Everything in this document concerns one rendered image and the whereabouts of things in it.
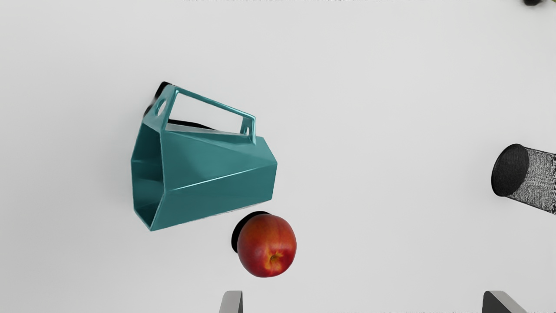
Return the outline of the teal faceted mug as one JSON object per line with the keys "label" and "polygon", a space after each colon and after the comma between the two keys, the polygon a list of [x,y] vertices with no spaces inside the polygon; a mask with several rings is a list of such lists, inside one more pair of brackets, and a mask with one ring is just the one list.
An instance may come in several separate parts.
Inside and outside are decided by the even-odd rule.
{"label": "teal faceted mug", "polygon": [[[171,119],[179,95],[242,117],[240,131]],[[272,199],[277,166],[253,115],[163,82],[131,155],[133,210],[155,231],[253,206]]]}

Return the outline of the black mesh pen holder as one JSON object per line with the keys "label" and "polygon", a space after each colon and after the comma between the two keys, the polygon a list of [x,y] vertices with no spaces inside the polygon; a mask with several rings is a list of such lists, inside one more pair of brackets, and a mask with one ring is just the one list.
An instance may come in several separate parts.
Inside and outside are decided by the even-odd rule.
{"label": "black mesh pen holder", "polygon": [[494,163],[491,186],[497,196],[556,215],[556,154],[509,145]]}

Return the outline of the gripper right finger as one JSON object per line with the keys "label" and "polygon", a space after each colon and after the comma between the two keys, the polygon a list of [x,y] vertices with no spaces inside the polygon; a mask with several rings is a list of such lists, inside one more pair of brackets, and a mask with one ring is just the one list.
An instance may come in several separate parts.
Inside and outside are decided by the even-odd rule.
{"label": "gripper right finger", "polygon": [[482,313],[527,313],[512,297],[501,290],[485,291]]}

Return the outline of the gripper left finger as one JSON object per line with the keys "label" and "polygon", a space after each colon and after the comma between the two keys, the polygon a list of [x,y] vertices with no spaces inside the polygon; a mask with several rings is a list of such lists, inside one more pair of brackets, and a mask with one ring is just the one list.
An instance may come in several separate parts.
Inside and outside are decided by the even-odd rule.
{"label": "gripper left finger", "polygon": [[241,290],[226,291],[222,297],[219,313],[244,313],[243,292]]}

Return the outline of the red peach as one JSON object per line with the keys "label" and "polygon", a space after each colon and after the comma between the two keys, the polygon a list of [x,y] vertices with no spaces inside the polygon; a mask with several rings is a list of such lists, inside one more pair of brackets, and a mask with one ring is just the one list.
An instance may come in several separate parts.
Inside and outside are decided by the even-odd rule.
{"label": "red peach", "polygon": [[238,234],[236,250],[248,273],[259,278],[282,275],[293,264],[297,239],[289,222],[259,213],[250,217]]}

